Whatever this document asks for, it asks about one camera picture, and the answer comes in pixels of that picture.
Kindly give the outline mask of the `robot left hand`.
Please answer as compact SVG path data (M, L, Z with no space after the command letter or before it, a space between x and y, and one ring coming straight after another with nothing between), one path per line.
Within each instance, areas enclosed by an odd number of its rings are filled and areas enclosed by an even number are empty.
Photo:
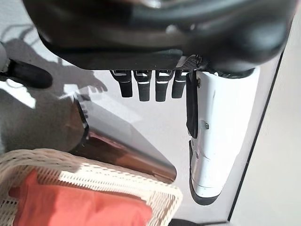
M199 205L221 194L241 150L260 65L283 51L296 0L26 0L40 39L86 70L108 70L147 101L169 81L186 94L190 192Z

